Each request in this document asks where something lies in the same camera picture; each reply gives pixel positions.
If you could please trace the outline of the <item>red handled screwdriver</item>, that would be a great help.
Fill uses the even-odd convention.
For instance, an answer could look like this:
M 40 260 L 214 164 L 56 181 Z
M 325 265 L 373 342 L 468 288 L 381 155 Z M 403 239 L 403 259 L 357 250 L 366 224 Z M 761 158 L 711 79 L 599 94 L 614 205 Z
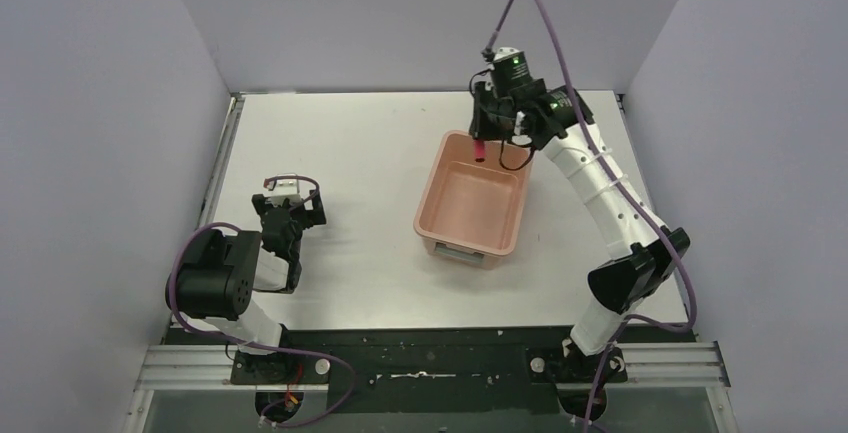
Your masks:
M 473 153 L 474 153 L 474 161 L 476 163 L 483 163 L 486 161 L 486 142 L 483 140 L 475 139 L 473 141 Z

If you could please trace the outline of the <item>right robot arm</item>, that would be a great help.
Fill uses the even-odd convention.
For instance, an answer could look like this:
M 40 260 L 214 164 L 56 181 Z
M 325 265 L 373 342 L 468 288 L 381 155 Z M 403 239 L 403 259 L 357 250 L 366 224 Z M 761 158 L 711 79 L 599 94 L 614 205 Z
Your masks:
M 586 382 L 595 374 L 608 378 L 623 367 L 606 350 L 617 330 L 671 277 L 690 239 L 650 211 L 570 84 L 548 88 L 532 76 L 519 49 L 486 48 L 482 56 L 487 68 L 470 86 L 471 137 L 501 145 L 526 138 L 528 154 L 544 154 L 569 181 L 609 254 L 589 272 L 589 304 L 564 339 L 560 358 L 547 361 L 543 372 L 565 381 Z

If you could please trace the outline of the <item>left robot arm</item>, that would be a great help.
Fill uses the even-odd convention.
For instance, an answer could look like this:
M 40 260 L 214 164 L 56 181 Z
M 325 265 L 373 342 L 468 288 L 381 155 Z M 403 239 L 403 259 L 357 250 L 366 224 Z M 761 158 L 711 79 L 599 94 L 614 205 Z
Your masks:
M 302 275 L 301 245 L 306 230 L 327 218 L 320 192 L 255 194 L 257 230 L 218 222 L 194 233 L 175 262 L 165 287 L 166 304 L 188 331 L 187 322 L 213 326 L 207 333 L 237 345 L 248 355 L 288 353 L 286 328 L 253 300 L 255 292 L 291 294 Z

